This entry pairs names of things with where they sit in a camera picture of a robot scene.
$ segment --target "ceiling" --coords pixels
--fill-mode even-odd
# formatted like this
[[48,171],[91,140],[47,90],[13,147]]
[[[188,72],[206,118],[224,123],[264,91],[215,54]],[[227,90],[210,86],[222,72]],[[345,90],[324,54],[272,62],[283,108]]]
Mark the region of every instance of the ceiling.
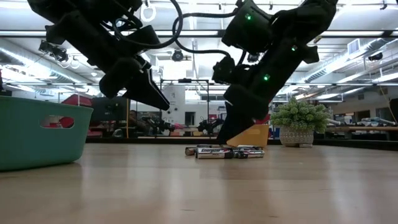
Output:
[[[235,1],[230,0],[178,0],[180,6],[183,10],[183,13],[187,12],[208,12],[208,13],[227,13],[231,12],[234,9]],[[272,1],[255,1],[258,3],[259,7],[266,11],[267,13],[274,14],[279,10],[283,9],[291,9],[301,3],[300,0],[272,0]],[[273,7],[270,10],[270,2],[272,2]],[[382,0],[340,0],[338,5],[338,13],[335,16],[335,20],[332,22],[330,26],[330,30],[394,30],[398,28],[398,7],[395,0],[385,1],[387,4],[387,8],[385,10],[380,10],[383,7]],[[155,30],[170,30],[173,21],[177,17],[177,13],[173,7],[173,5],[166,0],[151,0],[150,5],[155,8],[156,15],[153,20],[150,22],[144,22],[145,24],[150,24],[154,27]],[[150,9],[144,10],[143,13],[140,11],[136,12],[136,16],[140,17],[142,20],[142,16],[145,18],[150,18],[152,12]],[[216,30],[216,29],[226,29],[228,24],[230,23],[232,18],[228,19],[208,19],[208,18],[194,18],[194,19],[185,19],[183,29],[184,30]],[[36,15],[29,8],[29,5],[24,0],[13,0],[13,1],[0,1],[0,21],[7,21],[0,23],[0,30],[44,30],[45,25],[51,24],[46,19]],[[39,45],[42,41],[41,38],[2,38],[2,40],[6,42],[1,42],[3,45],[7,43],[12,43],[16,47],[19,47],[23,50],[26,50],[38,57],[41,57],[41,60],[48,60],[54,64],[54,66],[63,66],[57,63],[52,57],[48,55],[42,55],[42,52],[38,50]],[[220,38],[181,38],[179,39],[181,43],[188,47],[192,47],[193,41],[196,42],[199,50],[207,50],[207,49],[221,49],[228,51],[231,56],[238,61],[241,56],[241,50],[235,49],[233,47],[225,46]],[[309,77],[311,74],[314,74],[317,70],[324,67],[326,64],[330,64],[332,61],[339,59],[347,50],[347,44],[354,41],[354,39],[348,38],[339,38],[339,39],[321,39],[317,42],[318,53],[320,55],[321,61],[318,63],[313,63],[307,65],[306,63],[301,63],[298,69],[294,74],[292,74],[291,78],[288,82],[294,83],[303,83],[305,78]],[[361,40],[365,45],[366,43],[372,41],[372,39]],[[69,56],[74,57],[78,61],[78,67],[69,66],[66,68],[68,72],[73,74],[73,77],[78,80],[82,80],[82,82],[95,82],[98,83],[101,77],[104,75],[103,72],[95,70],[90,64],[88,64],[87,58],[79,53],[77,49],[75,49],[72,45],[65,42],[61,48],[67,50],[67,54]],[[220,61],[223,58],[223,55],[220,54],[207,54],[195,55],[195,65],[197,66],[198,73],[197,77],[193,75],[192,72],[192,60],[182,63],[175,66],[178,62],[171,61],[170,57],[172,52],[178,47],[175,44],[172,44],[164,49],[159,50],[150,50],[146,52],[146,58],[149,60],[151,58],[157,58],[157,67],[163,67],[163,74],[168,74],[167,78],[177,79],[181,78],[181,76],[185,76],[188,78],[199,78],[199,79],[211,79],[213,73],[213,66],[216,62]],[[386,63],[390,60],[394,60],[396,58],[395,54],[397,53],[396,42],[390,41],[388,44],[383,45],[382,48],[378,49],[378,51],[383,52],[384,58],[381,61],[370,62],[368,60],[363,60],[363,57],[356,57],[345,64],[335,65],[331,72],[328,72],[326,75],[312,80],[311,83],[336,83],[340,80],[350,77],[355,73],[362,72],[365,69],[369,69],[373,66],[380,65],[381,63]],[[184,52],[186,56],[192,58],[192,55]],[[181,73],[181,68],[186,68],[186,72]],[[155,73],[154,80],[158,82],[160,80],[159,73]],[[361,77],[350,80],[349,82],[365,82]],[[316,91],[317,94],[313,95],[322,95],[323,92],[333,91],[333,88],[324,87],[318,88],[318,86],[310,86],[305,88],[296,88],[293,87],[285,87],[280,91],[280,94],[294,94],[299,95],[302,93],[311,93]]]

